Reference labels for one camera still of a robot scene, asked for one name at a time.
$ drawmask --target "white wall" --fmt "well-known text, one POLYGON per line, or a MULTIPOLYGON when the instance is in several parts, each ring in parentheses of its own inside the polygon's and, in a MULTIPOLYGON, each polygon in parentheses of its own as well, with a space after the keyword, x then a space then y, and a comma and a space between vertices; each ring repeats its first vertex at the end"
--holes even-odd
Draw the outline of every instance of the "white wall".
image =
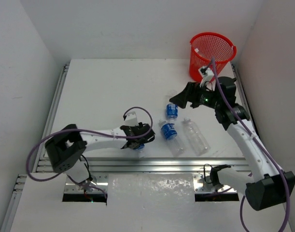
POLYGON ((21 0, 56 60, 189 58, 190 39, 227 36, 241 51, 262 0, 21 0))
MULTIPOLYGON (((295 173, 295 0, 266 1, 239 73, 263 142, 285 170, 295 173)), ((291 200, 295 231, 295 189, 291 200)))
POLYGON ((0 0, 0 226, 42 135, 60 70, 19 0, 0 0))

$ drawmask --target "mesh basket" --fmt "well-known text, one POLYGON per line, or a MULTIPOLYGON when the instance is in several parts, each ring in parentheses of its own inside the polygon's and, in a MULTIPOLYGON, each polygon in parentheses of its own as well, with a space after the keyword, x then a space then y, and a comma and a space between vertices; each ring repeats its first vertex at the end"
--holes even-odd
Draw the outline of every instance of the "mesh basket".
POLYGON ((217 74, 231 61, 236 55, 236 47, 223 35, 204 32, 196 35, 190 41, 191 54, 189 74, 192 79, 200 82, 202 76, 198 69, 206 66, 215 57, 217 74))

